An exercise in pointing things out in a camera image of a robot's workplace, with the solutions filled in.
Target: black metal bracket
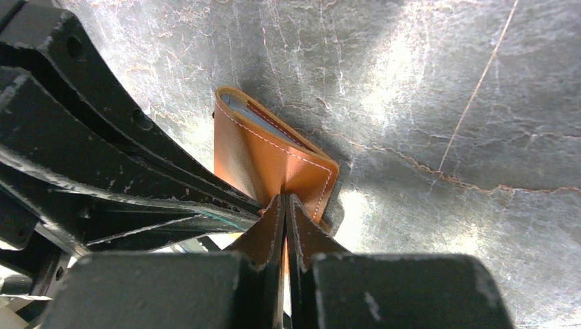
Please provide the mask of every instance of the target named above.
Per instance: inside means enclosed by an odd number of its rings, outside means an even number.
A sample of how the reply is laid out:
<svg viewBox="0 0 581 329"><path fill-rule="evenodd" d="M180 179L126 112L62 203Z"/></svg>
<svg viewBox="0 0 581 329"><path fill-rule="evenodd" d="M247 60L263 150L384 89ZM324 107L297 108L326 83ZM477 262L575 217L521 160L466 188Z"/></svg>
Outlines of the black metal bracket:
<svg viewBox="0 0 581 329"><path fill-rule="evenodd" d="M20 252L0 250L0 265L15 274L4 278L0 296L49 300L55 296L71 257L57 245L34 234Z"/></svg>
<svg viewBox="0 0 581 329"><path fill-rule="evenodd" d="M76 256L148 250L258 220L254 200L143 114L75 15L10 0L0 4L0 19L7 248L23 249L41 234Z"/></svg>

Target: card inside wallet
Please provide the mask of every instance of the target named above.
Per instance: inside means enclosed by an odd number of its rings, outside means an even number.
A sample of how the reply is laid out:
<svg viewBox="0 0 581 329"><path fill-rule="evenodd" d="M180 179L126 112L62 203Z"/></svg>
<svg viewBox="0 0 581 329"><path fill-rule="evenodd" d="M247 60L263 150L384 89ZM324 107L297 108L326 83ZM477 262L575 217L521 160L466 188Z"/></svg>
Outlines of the card inside wallet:
<svg viewBox="0 0 581 329"><path fill-rule="evenodd" d="M230 107L230 110L243 115L246 119L252 121L254 124L270 132L271 134L274 134L278 138L281 138L289 143L298 145L295 141L285 136L276 127L274 127L266 120L261 118L258 114L255 113L255 111L251 110L246 104L243 104L241 101L239 101L236 97L232 96L231 94L222 94L220 98L222 98L222 101Z"/></svg>

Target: crinkled metal sheet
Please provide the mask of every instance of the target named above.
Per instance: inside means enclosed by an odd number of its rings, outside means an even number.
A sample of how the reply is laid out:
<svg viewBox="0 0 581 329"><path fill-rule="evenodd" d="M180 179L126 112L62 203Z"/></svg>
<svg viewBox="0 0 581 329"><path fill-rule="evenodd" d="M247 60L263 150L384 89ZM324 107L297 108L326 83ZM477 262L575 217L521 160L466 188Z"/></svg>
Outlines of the crinkled metal sheet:
<svg viewBox="0 0 581 329"><path fill-rule="evenodd" d="M474 255L517 326L581 326L578 0L60 2L208 168L239 87L340 162L345 247Z"/></svg>

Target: leather wallet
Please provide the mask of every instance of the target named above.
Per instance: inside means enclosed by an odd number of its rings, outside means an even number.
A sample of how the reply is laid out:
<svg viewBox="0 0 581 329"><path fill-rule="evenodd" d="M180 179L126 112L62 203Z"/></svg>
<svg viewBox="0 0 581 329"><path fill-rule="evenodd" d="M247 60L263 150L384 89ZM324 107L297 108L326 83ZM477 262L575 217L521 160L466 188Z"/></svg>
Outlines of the leather wallet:
<svg viewBox="0 0 581 329"><path fill-rule="evenodd" d="M339 167L327 154L239 89L216 90L214 173L265 208L296 194L319 225Z"/></svg>

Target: gray textured surface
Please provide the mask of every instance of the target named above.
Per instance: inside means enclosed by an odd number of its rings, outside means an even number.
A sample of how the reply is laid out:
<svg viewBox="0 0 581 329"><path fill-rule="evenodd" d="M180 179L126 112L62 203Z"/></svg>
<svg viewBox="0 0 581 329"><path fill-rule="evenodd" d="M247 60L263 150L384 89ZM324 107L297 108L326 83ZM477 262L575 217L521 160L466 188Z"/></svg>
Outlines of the gray textured surface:
<svg viewBox="0 0 581 329"><path fill-rule="evenodd" d="M208 168L237 86L341 163L343 245L474 255L517 326L581 328L581 1L60 1Z"/></svg>

